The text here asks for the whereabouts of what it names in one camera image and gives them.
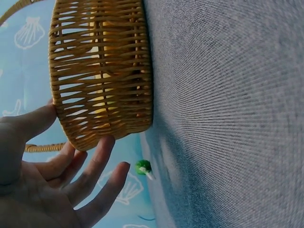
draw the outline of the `yellow wicker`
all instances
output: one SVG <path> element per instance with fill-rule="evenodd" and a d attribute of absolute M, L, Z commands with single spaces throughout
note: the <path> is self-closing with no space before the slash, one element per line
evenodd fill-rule
<path fill-rule="evenodd" d="M 19 9 L 41 0 L 20 0 Z M 73 146 L 86 151 L 103 135 L 116 139 L 152 122 L 152 77 L 141 0 L 56 0 L 49 32 L 53 102 Z M 26 151 L 62 144 L 27 145 Z"/>

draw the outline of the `hand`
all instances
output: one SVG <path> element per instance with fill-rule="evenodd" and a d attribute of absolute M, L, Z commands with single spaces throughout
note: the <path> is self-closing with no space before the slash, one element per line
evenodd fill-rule
<path fill-rule="evenodd" d="M 70 181 L 87 153 L 66 143 L 49 162 L 22 161 L 25 143 L 49 128 L 56 118 L 52 104 L 31 113 L 0 118 L 0 224 L 2 228 L 90 228 L 110 209 L 130 168 L 120 163 L 98 195 L 86 206 L 73 208 L 93 190 L 115 140 L 102 138 L 82 175 Z"/>

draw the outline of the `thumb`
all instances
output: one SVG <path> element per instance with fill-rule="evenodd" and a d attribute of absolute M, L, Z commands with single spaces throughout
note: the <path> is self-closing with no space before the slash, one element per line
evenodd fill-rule
<path fill-rule="evenodd" d="M 0 185 L 19 177 L 25 143 L 48 129 L 55 119 L 52 104 L 25 115 L 0 118 Z"/>

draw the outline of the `woven texture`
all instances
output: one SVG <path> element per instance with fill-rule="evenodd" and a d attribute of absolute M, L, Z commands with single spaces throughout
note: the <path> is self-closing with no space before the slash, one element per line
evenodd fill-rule
<path fill-rule="evenodd" d="M 304 227 L 303 1 L 145 6 L 158 227 Z"/>
<path fill-rule="evenodd" d="M 20 0 L 0 19 L 40 0 Z M 56 0 L 49 32 L 53 102 L 73 146 L 86 151 L 152 122 L 152 80 L 141 0 Z M 61 145 L 26 150 L 43 152 Z"/>

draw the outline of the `gray carpet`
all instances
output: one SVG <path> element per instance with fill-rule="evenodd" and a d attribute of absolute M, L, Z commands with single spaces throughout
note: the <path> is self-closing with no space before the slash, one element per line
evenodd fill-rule
<path fill-rule="evenodd" d="M 145 7 L 158 227 L 304 227 L 304 1 Z"/>

